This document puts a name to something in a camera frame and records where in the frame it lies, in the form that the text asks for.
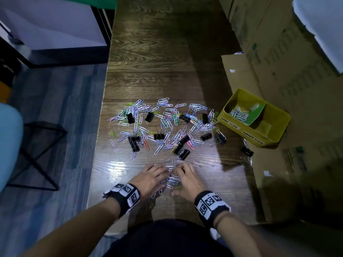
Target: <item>person's right arm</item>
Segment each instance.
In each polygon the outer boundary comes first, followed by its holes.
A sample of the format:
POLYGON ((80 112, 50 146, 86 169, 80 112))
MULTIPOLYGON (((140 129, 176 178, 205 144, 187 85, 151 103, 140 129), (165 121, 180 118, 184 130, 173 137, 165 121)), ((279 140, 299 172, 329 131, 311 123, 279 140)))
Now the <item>person's right arm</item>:
MULTIPOLYGON (((176 171, 180 176, 182 190, 175 190, 172 195, 182 196, 194 203, 197 195, 206 190, 203 182, 191 164, 183 163, 176 171)), ((235 257, 281 256, 272 245, 229 211, 220 213, 213 225, 235 257)))

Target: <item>wristband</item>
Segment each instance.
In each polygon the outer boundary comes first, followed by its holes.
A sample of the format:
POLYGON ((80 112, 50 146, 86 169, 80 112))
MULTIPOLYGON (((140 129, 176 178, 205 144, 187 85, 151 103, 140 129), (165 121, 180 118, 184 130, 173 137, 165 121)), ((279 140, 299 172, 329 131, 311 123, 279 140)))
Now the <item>wristband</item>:
POLYGON ((120 205, 120 216, 130 212, 130 210, 139 202, 139 190, 130 183, 117 184, 110 190, 103 193, 103 198, 113 197, 120 205))
POLYGON ((216 217, 223 211, 230 211, 231 207, 225 203, 216 193, 206 190, 195 198, 195 208, 205 227, 214 228, 213 223, 216 217))

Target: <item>forearm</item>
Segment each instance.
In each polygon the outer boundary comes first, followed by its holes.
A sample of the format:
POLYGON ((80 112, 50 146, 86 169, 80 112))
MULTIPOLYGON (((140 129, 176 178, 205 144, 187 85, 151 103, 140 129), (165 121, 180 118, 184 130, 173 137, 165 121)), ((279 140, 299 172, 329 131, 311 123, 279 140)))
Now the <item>forearm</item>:
POLYGON ((42 238, 22 257, 89 256, 119 214, 117 201, 108 198, 42 238))
POLYGON ((277 257, 278 251, 230 212, 217 216, 214 226, 235 257, 277 257))

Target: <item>wood grain surface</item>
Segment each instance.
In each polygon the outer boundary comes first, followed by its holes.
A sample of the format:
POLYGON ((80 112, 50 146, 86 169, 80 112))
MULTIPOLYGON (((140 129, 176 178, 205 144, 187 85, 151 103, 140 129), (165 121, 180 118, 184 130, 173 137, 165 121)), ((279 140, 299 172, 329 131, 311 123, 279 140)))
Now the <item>wood grain surface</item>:
MULTIPOLYGON (((150 151, 141 148, 130 162, 132 150, 128 141, 116 141, 121 137, 120 131, 131 131, 133 125, 110 124, 107 119, 116 116, 126 103, 144 99, 144 103, 155 106, 164 97, 169 97, 172 104, 187 103, 179 108, 180 112, 187 112, 190 103, 220 112, 232 95, 221 55, 237 51, 239 44, 218 0, 118 0, 88 207, 101 201, 102 192, 114 184, 128 182, 144 164, 170 165, 171 158, 176 159, 163 149, 154 155, 157 146, 149 141, 150 151), (119 152, 112 151, 110 130, 116 134, 115 148, 120 148, 119 152)), ((172 134, 185 125, 180 123, 172 134)), ((144 121, 143 127, 156 132, 159 118, 148 125, 144 121)), ((242 138, 222 125, 220 128, 227 138, 225 145, 210 147, 207 141, 191 150, 186 161, 194 164, 208 188, 217 192, 236 216, 248 224, 263 222, 255 178, 248 158, 240 151, 242 138)), ((201 224, 194 205, 173 198, 166 189, 152 203, 141 202, 108 234, 163 218, 201 224)))

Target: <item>person's left hand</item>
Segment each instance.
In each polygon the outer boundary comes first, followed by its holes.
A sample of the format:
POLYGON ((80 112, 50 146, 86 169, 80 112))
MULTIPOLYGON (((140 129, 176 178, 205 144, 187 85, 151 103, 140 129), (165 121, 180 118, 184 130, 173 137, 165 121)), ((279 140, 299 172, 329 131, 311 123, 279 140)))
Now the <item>person's left hand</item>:
POLYGON ((146 199, 163 188, 164 185, 158 185, 158 183, 169 176, 170 173, 167 167, 162 164, 151 163, 145 165, 142 172, 133 177, 129 183, 138 188, 141 199, 146 199))

